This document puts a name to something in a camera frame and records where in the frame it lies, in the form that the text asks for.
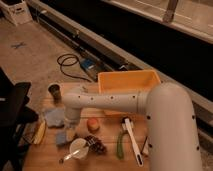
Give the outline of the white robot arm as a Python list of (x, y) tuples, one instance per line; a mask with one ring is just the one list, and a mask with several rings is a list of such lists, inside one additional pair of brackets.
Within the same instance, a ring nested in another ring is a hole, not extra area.
[(81, 110), (99, 108), (144, 114), (150, 171), (203, 171), (196, 115), (188, 92), (171, 82), (148, 92), (89, 93), (79, 86), (62, 96), (65, 125), (75, 128)]

